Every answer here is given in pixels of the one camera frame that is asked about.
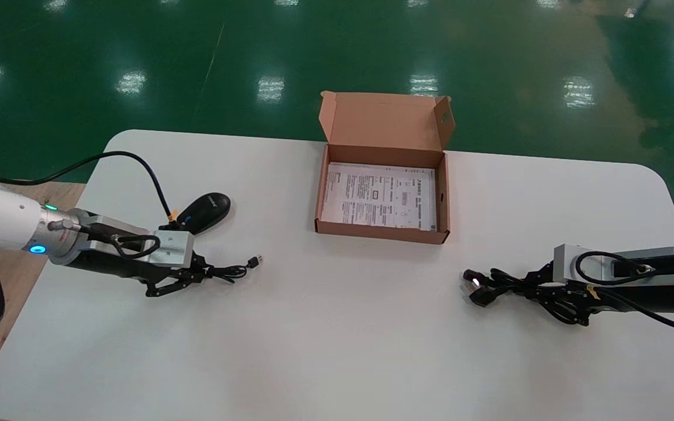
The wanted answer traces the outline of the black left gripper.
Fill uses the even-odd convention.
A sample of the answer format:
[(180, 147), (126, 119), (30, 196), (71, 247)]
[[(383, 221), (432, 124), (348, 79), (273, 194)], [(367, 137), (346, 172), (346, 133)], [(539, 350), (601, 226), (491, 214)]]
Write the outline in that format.
[[(201, 284), (203, 280), (211, 277), (211, 267), (204, 256), (192, 254), (190, 272), (185, 269), (171, 269), (161, 267), (147, 261), (128, 260), (120, 256), (104, 253), (98, 250), (71, 251), (67, 255), (59, 257), (59, 264), (80, 270), (97, 272), (97, 274), (115, 275), (122, 279), (134, 279), (146, 282), (145, 296), (147, 298), (160, 298), (167, 294), (181, 291), (192, 284)], [(158, 286), (157, 283), (165, 279), (175, 279), (167, 285)]]

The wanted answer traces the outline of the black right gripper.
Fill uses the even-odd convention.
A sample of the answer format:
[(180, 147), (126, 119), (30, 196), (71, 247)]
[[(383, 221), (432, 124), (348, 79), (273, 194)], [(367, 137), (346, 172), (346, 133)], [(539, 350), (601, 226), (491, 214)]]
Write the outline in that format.
[[(526, 286), (554, 291), (584, 291), (581, 282), (569, 264), (549, 262), (539, 270), (528, 272)], [(588, 327), (591, 315), (601, 311), (636, 312), (637, 310), (608, 294), (620, 296), (653, 313), (674, 314), (674, 275), (658, 275), (620, 285), (594, 286), (597, 299), (580, 294), (540, 295), (538, 303), (557, 322)]]

